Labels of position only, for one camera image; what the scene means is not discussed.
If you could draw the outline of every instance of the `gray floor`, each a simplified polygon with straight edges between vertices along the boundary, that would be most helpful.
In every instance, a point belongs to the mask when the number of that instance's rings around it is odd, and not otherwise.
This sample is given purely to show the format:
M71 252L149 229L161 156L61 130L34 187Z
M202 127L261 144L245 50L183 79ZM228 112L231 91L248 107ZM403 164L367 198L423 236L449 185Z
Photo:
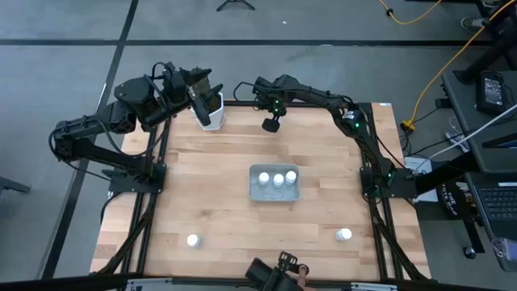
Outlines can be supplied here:
M250 0L255 12L221 1L140 0L130 40L467 40L459 26L474 5L444 3L414 26L400 27L385 17L374 0ZM412 19L429 2L387 1L399 19ZM130 1L4 0L0 2L0 39L118 40ZM211 68L211 82L222 82L225 98L240 81L257 76L274 79L291 74L312 86L349 95L356 101L393 103L397 122L410 117L427 82L458 48L307 47L307 46L133 46L125 47L115 85L149 73L155 61L173 61L190 69ZM46 145L59 120L95 111L115 46L0 46L0 175L32 186L28 196L0 195L0 281L29 280L40 275L73 174L57 162ZM469 48L452 69L464 68L483 48ZM494 70L504 70L499 61ZM431 87L419 115L442 97L439 82ZM252 98L250 88L238 92ZM443 138L451 110L419 122L413 149ZM97 141L106 146L103 137ZM432 154L446 145L425 152ZM452 158L451 151L440 159ZM89 170L103 167L91 164ZM99 233L99 212L107 183L87 176L57 266L56 276L86 275ZM490 250L475 260L460 253L468 243L454 221L421 221L432 276L441 282L499 289L517 285L503 272ZM485 239L482 229L480 234Z

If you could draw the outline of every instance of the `white cable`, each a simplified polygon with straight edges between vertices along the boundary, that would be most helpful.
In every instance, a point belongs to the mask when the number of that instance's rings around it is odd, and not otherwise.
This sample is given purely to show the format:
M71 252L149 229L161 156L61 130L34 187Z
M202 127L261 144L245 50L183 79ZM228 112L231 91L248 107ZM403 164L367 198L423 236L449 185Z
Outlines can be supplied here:
M512 110L516 109L517 108L517 104L515 104L514 106L512 106L511 108L509 108L508 110L506 110L505 112L501 113L499 116L495 117L494 119L492 119L491 121L489 121L487 124L481 126L478 130L476 130L475 132L473 133L470 133L467 137L465 137L464 139L462 139L461 141L458 141L454 144L452 144L451 146L449 146L447 149L444 149L444 150L441 150L439 151L438 153L436 154L433 154L431 155L429 158L425 159L420 165L418 165L418 167L416 169L414 169L415 171L417 171L419 169L419 167L421 167L423 165L423 163L426 162L426 160L432 160L434 157L436 157L437 155L439 154L443 154L445 153L446 151L454 148L455 146L458 146L460 143L463 143L465 141L467 141L468 139L470 139L471 137L475 136L476 134L478 134L480 131L482 131L483 129L486 129L487 127L489 127L491 124L493 124L495 121L501 119L501 117L505 116L506 114L510 113Z
M454 129L454 131L455 131L455 132L457 132L457 133L462 133L461 131L459 131L458 129L456 129L456 126L452 125L452 119L454 119L454 118L458 119L456 116L451 116L451 117L449 117L449 125L451 125L452 129Z

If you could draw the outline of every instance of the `metal tray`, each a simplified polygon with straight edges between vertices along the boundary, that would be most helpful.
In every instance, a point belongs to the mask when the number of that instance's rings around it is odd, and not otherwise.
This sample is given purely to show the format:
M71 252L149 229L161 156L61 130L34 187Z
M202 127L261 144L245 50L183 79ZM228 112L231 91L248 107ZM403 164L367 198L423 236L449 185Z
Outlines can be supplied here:
M286 175L289 171L296 173L293 185L285 183L276 188L273 186L273 177L276 174ZM269 174L269 183L266 186L259 184L259 175L262 172ZM250 198L254 201L296 201L301 197L300 169L291 164L258 164L250 167Z

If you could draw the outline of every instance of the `wooden table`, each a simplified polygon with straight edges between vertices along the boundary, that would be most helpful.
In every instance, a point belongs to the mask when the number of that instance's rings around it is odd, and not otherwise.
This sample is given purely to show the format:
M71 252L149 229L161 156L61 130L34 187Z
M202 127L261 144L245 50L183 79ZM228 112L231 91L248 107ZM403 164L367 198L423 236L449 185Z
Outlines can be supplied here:
M403 161L393 109L385 103L372 107L378 136ZM268 133L261 128L267 112L233 106L225 111L226 122L218 132L203 131L189 111L172 122L166 185L158 196L145 274L244 278L254 257L273 266L280 251L287 251L309 265L309 279L379 280L368 204L361 198L359 148L335 127L330 114L289 108L280 131ZM147 138L139 128L126 135L123 150L140 152ZM271 162L300 168L299 201L250 200L250 166ZM91 271L103 267L125 240L135 196L123 194L107 207ZM414 209L399 199L392 199L391 207L398 242L429 276ZM335 233L343 227L353 237L338 242ZM202 237L199 249L187 245L189 234ZM137 243L130 270L139 249ZM386 243L385 255L394 276Z

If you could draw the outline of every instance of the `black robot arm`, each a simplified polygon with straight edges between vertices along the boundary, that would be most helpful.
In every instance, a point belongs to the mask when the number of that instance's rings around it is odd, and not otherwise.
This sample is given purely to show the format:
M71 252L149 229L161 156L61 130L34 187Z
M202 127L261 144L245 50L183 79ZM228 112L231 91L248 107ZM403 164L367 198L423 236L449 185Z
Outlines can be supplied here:
M186 71L181 68L177 70L171 62L157 64L165 68L161 75L155 77L153 67L151 76L144 75L120 84L114 90L117 100L108 104L101 112L57 123L49 137L54 155L68 163L86 158L113 166L116 168L115 171L103 173L108 175L112 182L119 177L138 183L136 187L129 183L127 188L130 192L137 192L139 185L160 184L164 170L157 169L157 165L152 164L150 158L140 154L125 154L118 148L117 152L113 152L94 145L89 138L108 132L130 133L135 130L137 120L145 132L150 132L185 108L193 108L201 124L210 124L206 104L215 98L222 88L222 85L210 88L208 75L211 70ZM155 80L162 81L162 89L154 83Z
M289 75L282 75L274 82L258 77L253 93L257 95L257 107L273 114L272 119L265 119L263 128L275 133L280 127L279 118L287 113L287 106L294 99L325 108L335 125L347 137L353 138L371 164L369 177L373 186L387 189L391 186L397 169L379 151L379 146L369 132L368 120L359 106L349 97L332 95L329 91L320 91L300 84Z

